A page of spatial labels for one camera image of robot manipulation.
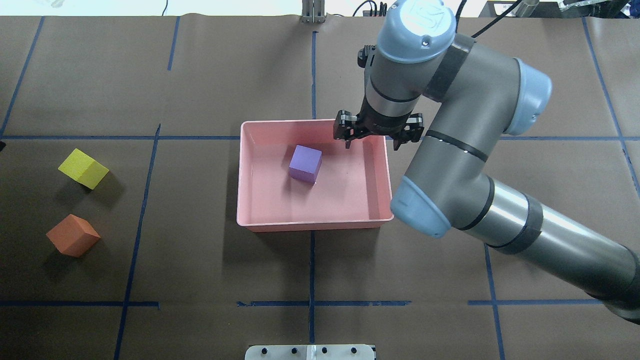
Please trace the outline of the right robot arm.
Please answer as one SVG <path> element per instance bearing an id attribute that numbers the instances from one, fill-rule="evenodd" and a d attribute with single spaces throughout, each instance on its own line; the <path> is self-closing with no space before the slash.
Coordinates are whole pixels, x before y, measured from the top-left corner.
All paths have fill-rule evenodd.
<path id="1" fill-rule="evenodd" d="M 548 75 L 457 32 L 441 0 L 398 0 L 374 45 L 359 51 L 364 96 L 340 110 L 333 137 L 388 136 L 419 147 L 390 203 L 435 239 L 455 228 L 516 256 L 639 323 L 639 256 L 483 173 L 503 134 L 534 125 L 550 100 Z"/>

